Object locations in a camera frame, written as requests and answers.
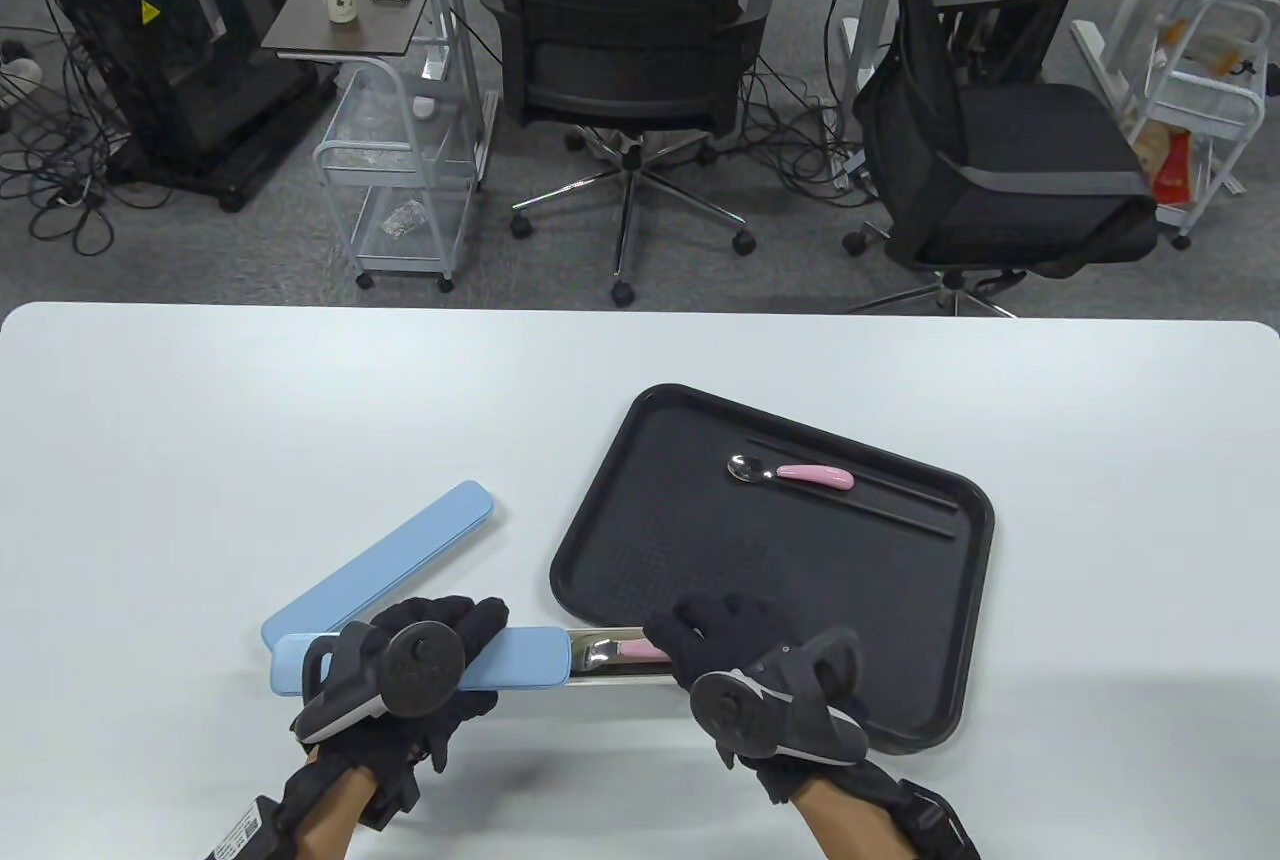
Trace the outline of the person's right hand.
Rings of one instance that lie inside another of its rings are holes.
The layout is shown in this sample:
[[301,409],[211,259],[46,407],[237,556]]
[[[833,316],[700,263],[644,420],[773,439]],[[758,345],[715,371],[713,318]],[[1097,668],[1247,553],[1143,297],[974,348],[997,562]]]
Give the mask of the person's right hand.
[[643,630],[722,761],[753,770],[772,802],[817,781],[878,808],[900,801],[897,782],[867,758],[850,630],[805,639],[778,607],[742,593],[689,594]]

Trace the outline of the person's left hand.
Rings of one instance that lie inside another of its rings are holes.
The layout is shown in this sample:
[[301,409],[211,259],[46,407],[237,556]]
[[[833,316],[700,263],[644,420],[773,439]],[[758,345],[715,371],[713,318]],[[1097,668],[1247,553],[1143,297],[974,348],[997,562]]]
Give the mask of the person's left hand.
[[460,683],[508,618],[499,598],[410,598],[348,625],[323,686],[303,696],[296,738],[307,752],[367,770],[381,790],[424,760],[440,774],[457,729],[499,703],[497,691]]

